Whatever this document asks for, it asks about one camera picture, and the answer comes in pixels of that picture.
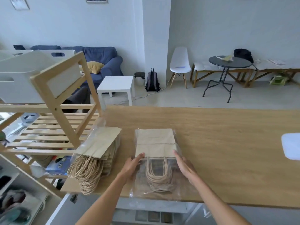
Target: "dark round table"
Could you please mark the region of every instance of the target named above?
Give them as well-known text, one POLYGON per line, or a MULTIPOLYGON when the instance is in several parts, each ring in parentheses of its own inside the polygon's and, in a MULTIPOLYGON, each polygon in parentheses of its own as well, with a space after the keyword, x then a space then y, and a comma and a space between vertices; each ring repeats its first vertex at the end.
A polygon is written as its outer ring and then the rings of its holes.
POLYGON ((252 65, 252 63, 251 63, 250 61, 248 61, 248 60, 246 60, 246 59, 243 59, 243 58, 240 58, 240 57, 233 57, 232 59, 233 59, 233 61, 224 61, 224 60, 221 60, 221 59, 217 58, 217 56, 213 56, 213 57, 210 57, 210 58, 208 59, 208 61, 209 61, 210 63, 212 63, 212 64, 214 64, 214 65, 222 66, 222 67, 224 67, 224 68, 223 68, 223 72, 222 72, 222 74, 221 74, 221 77, 220 77, 220 80, 219 80, 219 81, 210 80, 210 81, 208 82, 207 88, 204 90, 203 97, 204 97, 205 92, 206 92, 207 89, 212 88, 212 87, 214 87, 214 86, 217 86, 217 85, 219 85, 219 84, 222 82, 223 87, 224 87, 224 88, 227 90, 227 92, 229 92, 229 94, 230 94, 229 99, 228 99, 228 101, 227 101, 227 103, 229 103, 229 100, 230 100, 230 98, 231 98, 231 90, 232 90, 232 88, 233 88, 233 84, 224 83, 229 68, 243 69, 243 68, 247 68, 247 67, 249 67, 249 66, 252 65), (210 84, 211 82, 215 82, 215 83, 217 83, 217 84, 212 85, 212 86, 209 86, 209 84, 210 84), (225 85, 231 85, 230 90, 228 90, 227 87, 225 87, 225 85))

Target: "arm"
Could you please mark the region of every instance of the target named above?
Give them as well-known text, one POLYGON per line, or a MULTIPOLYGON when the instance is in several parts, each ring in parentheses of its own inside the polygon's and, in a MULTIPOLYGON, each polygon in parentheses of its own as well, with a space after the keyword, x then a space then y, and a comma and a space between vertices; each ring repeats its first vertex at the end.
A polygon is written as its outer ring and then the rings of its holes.
POLYGON ((184 157, 181 158, 176 151, 174 154, 181 172, 195 186, 218 225, 251 225, 212 191, 198 176, 190 161, 184 157))
POLYGON ((145 154, 142 153, 134 159, 128 158, 126 160, 121 172, 117 175, 115 180, 78 220, 76 225, 110 225, 122 188, 127 179, 133 174, 139 160, 144 156, 145 154))
POLYGON ((121 56, 116 56, 112 58, 109 62, 103 66, 100 70, 102 77, 106 76, 120 76, 121 74, 121 63, 123 62, 123 58, 121 56))

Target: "wooden tabletop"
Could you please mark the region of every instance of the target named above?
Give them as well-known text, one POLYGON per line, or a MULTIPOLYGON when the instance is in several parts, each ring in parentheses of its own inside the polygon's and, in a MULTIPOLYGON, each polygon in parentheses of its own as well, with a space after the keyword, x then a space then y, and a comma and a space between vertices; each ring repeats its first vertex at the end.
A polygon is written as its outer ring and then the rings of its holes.
MULTIPOLYGON (((97 194, 135 154, 135 129, 172 128, 182 154, 228 204, 300 208, 300 161, 287 159, 281 145, 284 133, 300 132, 300 111, 108 106, 104 116, 107 126, 122 128, 121 145, 97 194)), ((129 181, 121 196, 131 187, 129 181)), ((79 184, 68 178, 62 191, 79 193, 79 184)), ((194 192, 181 200, 203 202, 194 192)))

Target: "backpack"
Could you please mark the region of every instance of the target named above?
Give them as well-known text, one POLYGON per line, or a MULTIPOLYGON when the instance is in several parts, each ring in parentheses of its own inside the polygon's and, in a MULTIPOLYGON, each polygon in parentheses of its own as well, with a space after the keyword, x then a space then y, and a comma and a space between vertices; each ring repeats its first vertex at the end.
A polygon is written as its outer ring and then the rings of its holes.
POLYGON ((250 61, 253 64, 253 57, 251 55, 251 51, 247 49, 235 49, 233 55, 238 58, 243 58, 250 61))
POLYGON ((160 90, 158 78, 157 78, 157 72, 154 71, 154 68, 151 68, 150 72, 148 72, 148 81, 145 86, 146 91, 156 91, 158 92, 160 90))

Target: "framed picture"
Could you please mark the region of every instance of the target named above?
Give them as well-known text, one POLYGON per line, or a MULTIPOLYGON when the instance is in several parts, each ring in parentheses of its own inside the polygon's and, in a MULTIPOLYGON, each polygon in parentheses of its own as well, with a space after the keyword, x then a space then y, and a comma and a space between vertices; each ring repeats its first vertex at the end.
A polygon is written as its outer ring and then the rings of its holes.
POLYGON ((107 3, 107 0, 86 0, 87 3, 107 3))
POLYGON ((29 10, 26 0, 10 0, 16 10, 29 10))

